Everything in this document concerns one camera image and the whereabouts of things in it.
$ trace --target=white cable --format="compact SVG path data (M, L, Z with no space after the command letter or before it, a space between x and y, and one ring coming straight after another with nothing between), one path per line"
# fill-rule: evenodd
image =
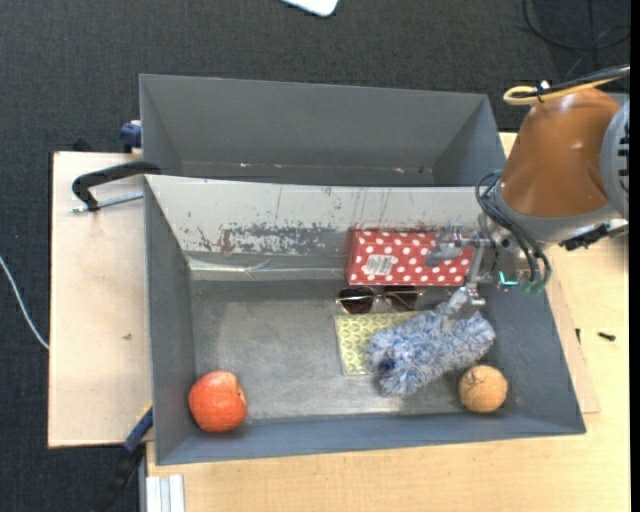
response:
M40 333L38 332L38 329L36 329L36 326L33 324L33 321L31 320L29 313L27 313L27 308L24 307L24 302L22 301L22 297L20 296L20 292L18 291L18 286L16 285L16 282L13 280L13 276L11 275L11 272L9 272L9 267L7 267L7 264L2 259L2 256L0 256L0 266L2 267L2 270L4 270L4 273L7 274L7 279L9 279L9 283L11 283L11 286L13 287L13 292L16 294L16 299L18 299L18 304L20 304L20 309L22 309L22 314L24 315L24 318L27 320L29 327L31 327L33 334L35 334L36 338L38 338L40 345L42 345L44 348L49 350L49 344L40 335Z
M615 80L615 78L607 78L607 79L599 80L597 82L590 82L588 84L580 84L580 85L576 85L576 86L573 86L573 87L569 87L567 89L563 89L561 91L547 93L547 94L544 94L544 91L543 91L542 98L544 98L544 101L553 100L553 99L556 99L556 98L561 98L562 96L567 96L569 94L573 94L575 92L582 91L584 89L590 89L592 87L597 87L599 85L606 84L608 82L612 82L613 80ZM523 92L524 93L533 93L533 92L536 92L537 90L538 89L536 89L535 87L530 87L528 85L517 85L516 87L512 87L507 92L505 92L504 96L502 97L502 99L504 100L505 103L508 103L509 105L533 105L534 103L537 103L538 101L542 101L542 100L540 100L540 98L538 98L538 96L529 96L529 97L525 97L525 98L518 98L518 97L514 97L514 94L523 93Z

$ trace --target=white label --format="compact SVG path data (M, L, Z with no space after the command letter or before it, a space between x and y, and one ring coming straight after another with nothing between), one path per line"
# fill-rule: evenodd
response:
M388 276L396 261L394 256L371 254L363 271L368 276Z

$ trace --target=sunglasses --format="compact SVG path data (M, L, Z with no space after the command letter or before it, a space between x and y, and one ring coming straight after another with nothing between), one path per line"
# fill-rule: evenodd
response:
M422 292L413 286L384 286L379 291L362 286L341 290L336 302L352 315L368 313L379 300L384 300L397 311L413 311L420 295Z

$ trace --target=blue fuzzy cloth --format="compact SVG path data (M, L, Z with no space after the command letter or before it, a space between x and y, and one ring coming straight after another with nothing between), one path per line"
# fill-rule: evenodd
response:
M446 372L471 366L495 340L491 324L479 312L441 327L446 303L373 335L367 363L380 376L385 395L410 395Z

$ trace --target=wooden table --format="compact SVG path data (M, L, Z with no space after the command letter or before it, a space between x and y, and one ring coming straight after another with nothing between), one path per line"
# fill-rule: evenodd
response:
M503 134L505 147L513 137ZM138 155L54 157L49 446L121 443L151 397L142 202L72 214L73 179ZM133 178L98 198L139 190ZM578 436L157 466L188 512L630 509L626 238L550 251L549 295L587 425ZM577 343L575 327L582 343ZM614 342L600 337L616 335Z

